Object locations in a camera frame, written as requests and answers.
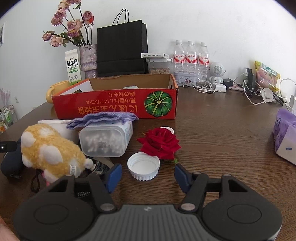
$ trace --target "plush sheep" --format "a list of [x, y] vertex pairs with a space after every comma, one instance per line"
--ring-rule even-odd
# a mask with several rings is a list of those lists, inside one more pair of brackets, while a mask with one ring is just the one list
[[24, 165], [43, 170], [49, 183], [64, 175], [78, 177], [94, 165], [79, 146], [47, 124], [29, 126], [21, 136], [21, 150]]

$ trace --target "purple cloth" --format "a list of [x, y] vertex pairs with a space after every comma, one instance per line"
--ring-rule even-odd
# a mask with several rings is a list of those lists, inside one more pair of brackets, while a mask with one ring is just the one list
[[87, 114], [82, 118], [71, 120], [66, 128], [73, 130], [76, 128], [86, 127], [93, 122], [121, 120], [123, 123], [125, 123], [127, 121], [134, 121], [138, 119], [139, 118], [134, 113], [130, 112], [98, 112]]

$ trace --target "bottle label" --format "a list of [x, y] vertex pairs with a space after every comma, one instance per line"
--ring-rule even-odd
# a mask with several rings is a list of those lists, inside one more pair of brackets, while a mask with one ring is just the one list
[[175, 63], [185, 63], [185, 55], [174, 54], [174, 62]]
[[187, 54], [186, 63], [197, 64], [197, 54]]
[[202, 57], [200, 56], [200, 64], [209, 65], [210, 58], [209, 57]]

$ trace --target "water bottle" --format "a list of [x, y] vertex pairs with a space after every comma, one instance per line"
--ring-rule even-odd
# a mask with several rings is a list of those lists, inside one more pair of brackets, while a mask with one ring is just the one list
[[196, 48], [194, 46], [194, 42], [188, 41], [188, 47], [186, 49], [186, 71], [196, 73], [197, 71], [197, 61], [198, 55], [196, 54]]
[[182, 43], [182, 40], [176, 40], [176, 47], [174, 49], [174, 71], [185, 70], [185, 50]]
[[209, 70], [209, 62], [210, 62], [210, 55], [209, 51], [207, 50], [207, 46], [205, 43], [201, 43], [201, 47], [198, 51], [198, 77], [200, 80], [205, 80], [204, 78], [208, 77], [208, 70]]

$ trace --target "black circular pad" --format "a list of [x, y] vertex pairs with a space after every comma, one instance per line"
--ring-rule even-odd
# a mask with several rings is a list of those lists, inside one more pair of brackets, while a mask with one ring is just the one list
[[282, 225], [281, 212], [257, 193], [232, 193], [207, 204], [202, 219], [217, 237], [230, 241], [271, 239]]
[[85, 233], [93, 219], [86, 202], [63, 192], [49, 192], [22, 203], [15, 213], [14, 227], [22, 239], [67, 241]]
[[254, 223], [261, 218], [261, 211], [251, 205], [237, 204], [227, 210], [228, 217], [237, 223]]

